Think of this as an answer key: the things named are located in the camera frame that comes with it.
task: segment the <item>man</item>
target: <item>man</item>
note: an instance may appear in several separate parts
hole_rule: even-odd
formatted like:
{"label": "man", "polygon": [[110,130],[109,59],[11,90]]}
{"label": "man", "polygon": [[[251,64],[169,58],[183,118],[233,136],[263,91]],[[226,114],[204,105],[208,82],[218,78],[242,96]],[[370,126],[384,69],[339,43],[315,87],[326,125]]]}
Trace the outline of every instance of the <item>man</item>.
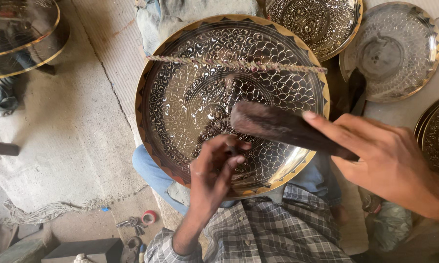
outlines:
{"label": "man", "polygon": [[[432,172],[408,129],[349,114],[334,123],[305,112],[304,119],[360,157],[332,156],[343,175],[386,200],[439,220],[439,175]],[[338,247],[328,204],[288,184],[283,205],[256,197],[219,208],[243,156],[227,158],[225,147],[250,145],[220,135],[205,142],[191,164],[191,202],[176,232],[163,228],[148,246],[146,262],[202,262],[198,238],[210,238],[205,262],[351,262]]]}

